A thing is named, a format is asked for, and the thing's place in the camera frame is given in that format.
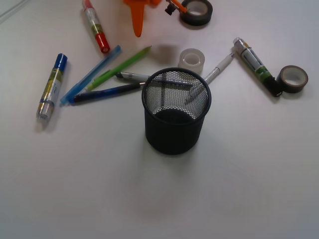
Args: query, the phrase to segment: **blue pen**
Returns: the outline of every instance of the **blue pen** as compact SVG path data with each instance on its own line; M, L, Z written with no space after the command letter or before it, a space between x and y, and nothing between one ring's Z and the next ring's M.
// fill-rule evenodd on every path
M68 101L71 102L72 98L79 93L81 90L83 90L92 80L92 78L107 64L111 63L120 53L121 53L121 47L117 46L114 48L113 51L110 52L110 54L105 57L99 64L97 64L79 83L77 83L75 86L73 86L68 93L65 94L61 98L61 103L64 105Z
M107 96L117 95L123 92L139 89L145 85L145 83L133 83L125 86L114 87L102 91L91 91L82 94L78 94L70 100L70 103L79 103L83 101L97 100L105 98Z
M84 101L98 100L106 98L107 96L117 95L123 92L139 89L145 85L145 82L133 83L125 86L114 87L102 91L90 91L82 94L78 94L70 100L70 103L80 103ZM187 90L189 91L192 88L192 84L182 83L182 82L172 82L172 81L163 81L163 80L154 80L152 82L152 87L173 87L175 90Z

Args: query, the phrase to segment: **pen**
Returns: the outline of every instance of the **pen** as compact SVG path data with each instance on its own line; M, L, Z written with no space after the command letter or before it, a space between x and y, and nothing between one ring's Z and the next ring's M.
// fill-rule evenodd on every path
M83 0L82 1L84 14L91 26L92 33L95 37L96 42L99 45L99 48L102 53L107 53L110 50L110 46L106 40L103 28L100 24L98 16L96 15L96 11L93 8L90 0Z
M118 72L115 74L117 78L123 79L123 80L130 80L132 82L141 83L146 82L150 76L148 75L142 75L142 74L136 74L136 73L128 73L128 72ZM174 84L174 81L164 81L166 84ZM179 83L179 85L184 86L192 86L187 81L183 81Z
M211 83L225 68L231 63L231 61L234 59L234 53L229 54L225 57L224 60L222 60L215 69L208 74L208 76L205 78L205 81L207 84Z
M114 87L102 91L91 91L85 92L82 94L78 94L70 100L70 103L79 103L84 101L90 100L98 100L105 98L107 96L117 95L123 92L131 91L134 89L138 89L145 85L145 82L141 83L133 83L125 86ZM151 83L153 87L163 87L163 85L169 85L173 89L180 89L180 90L190 90L193 86L192 84L185 84L181 82L172 82L172 81L163 81L163 80L156 80Z
M119 66L113 68L112 70L110 70L109 72L104 73L103 75L99 76L98 78L96 78L91 85L89 85L88 87L86 87L86 91L91 91L94 88L98 87L100 84L104 83L105 81L107 81L109 78L111 78L112 76L114 76L117 72L121 72L122 70L124 70L126 67L129 67L130 65L132 65L134 62L140 60L143 56L145 56L151 49L152 46L146 47L144 48L142 51L139 51L137 54L135 54L134 56L132 56L131 58L129 58L128 60L126 60L125 62L123 62L122 64L120 64Z
M91 91L82 94L78 94L71 99L71 103L79 103L90 100L97 100L107 96L117 95L123 92L131 91L134 89L138 89L145 85L145 83L133 83L125 86L114 87L102 91Z
M205 78L205 82L207 84L211 83L212 80L214 80L225 68L231 63L231 61L234 59L234 53L229 54L225 57L224 60L222 60L215 69L208 74ZM193 89L189 92L189 98L186 100L186 104L191 103L201 92L203 89Z
M115 75L117 78L132 80L134 82L146 82L148 78L150 77L147 75L128 73L128 72L118 72Z
M79 83L73 86L68 93L66 93L61 98L61 103L66 104L71 98L73 98L77 93L84 89L92 80L92 78L107 64L111 63L120 53L121 47L115 47L108 56L106 56L99 64L97 64Z

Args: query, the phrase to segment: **tape roll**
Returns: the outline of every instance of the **tape roll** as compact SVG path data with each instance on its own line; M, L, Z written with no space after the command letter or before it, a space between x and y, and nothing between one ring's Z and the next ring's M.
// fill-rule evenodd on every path
M213 14L213 6L207 0L185 0L181 3L187 12L181 12L180 18L192 26L202 26L209 23Z
M307 73L298 66L285 66L277 77L277 82L287 93L300 92L308 82Z
M186 49L179 56L178 67L191 70L200 75L204 68L205 56L197 49Z

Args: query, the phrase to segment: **red marker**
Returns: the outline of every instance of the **red marker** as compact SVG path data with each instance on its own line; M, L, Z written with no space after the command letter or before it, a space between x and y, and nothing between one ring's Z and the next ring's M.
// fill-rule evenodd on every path
M109 52L110 46L106 40L103 28L100 24L98 16L96 15L95 9L93 8L90 0L83 0L82 5L84 8L84 13L86 15L86 18L88 19L88 22L91 26L91 30L100 47L101 52L102 53Z

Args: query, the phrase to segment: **blue cap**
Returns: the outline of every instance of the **blue cap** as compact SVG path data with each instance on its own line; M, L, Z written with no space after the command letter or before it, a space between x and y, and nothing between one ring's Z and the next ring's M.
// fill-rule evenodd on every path
M58 57L56 58L53 68L58 68L60 71L64 72L64 68L65 68L67 60L68 58L66 57L66 55L60 53Z

